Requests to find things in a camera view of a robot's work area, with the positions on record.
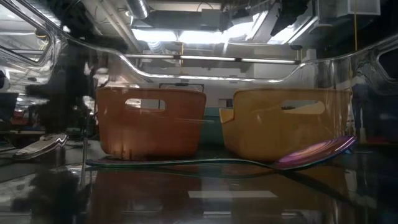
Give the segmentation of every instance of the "iridescent spoon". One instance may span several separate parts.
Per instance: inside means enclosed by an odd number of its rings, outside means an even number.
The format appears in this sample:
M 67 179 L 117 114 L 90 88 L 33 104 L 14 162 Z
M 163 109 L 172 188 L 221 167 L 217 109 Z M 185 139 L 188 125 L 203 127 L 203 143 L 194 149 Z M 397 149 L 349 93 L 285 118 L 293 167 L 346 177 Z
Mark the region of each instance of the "iridescent spoon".
M 87 164 L 96 167 L 108 168 L 145 168 L 160 166 L 192 165 L 192 164 L 249 164 L 275 170 L 306 169 L 310 166 L 325 162 L 342 152 L 345 152 L 355 142 L 354 136 L 343 136 L 320 142 L 306 149 L 293 152 L 277 162 L 265 164 L 247 159 L 219 158 L 219 159 L 191 159 L 174 161 L 115 161 L 109 159 L 87 160 Z

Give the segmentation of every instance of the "orange basket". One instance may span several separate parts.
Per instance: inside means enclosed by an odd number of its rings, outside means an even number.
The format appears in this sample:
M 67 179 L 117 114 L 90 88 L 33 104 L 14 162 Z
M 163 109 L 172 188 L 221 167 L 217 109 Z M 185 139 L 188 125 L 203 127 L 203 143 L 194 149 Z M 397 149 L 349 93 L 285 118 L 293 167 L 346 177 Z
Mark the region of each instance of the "orange basket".
M 96 91 L 105 153 L 130 160 L 184 157 L 197 150 L 206 95 L 197 91 L 101 88 Z M 128 99 L 162 100 L 165 109 L 136 108 Z
M 220 109 L 224 143 L 241 157 L 276 161 L 345 134 L 351 93 L 345 90 L 247 89 L 234 108 Z M 284 110 L 287 101 L 311 101 Z

